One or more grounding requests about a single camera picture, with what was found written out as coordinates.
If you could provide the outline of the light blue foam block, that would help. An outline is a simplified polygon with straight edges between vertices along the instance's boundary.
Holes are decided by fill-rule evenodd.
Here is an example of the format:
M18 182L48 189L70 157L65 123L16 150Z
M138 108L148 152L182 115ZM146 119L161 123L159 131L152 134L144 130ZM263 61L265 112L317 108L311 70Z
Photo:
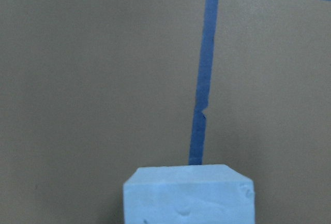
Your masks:
M227 165L141 167L124 183L125 223L255 223L253 181Z

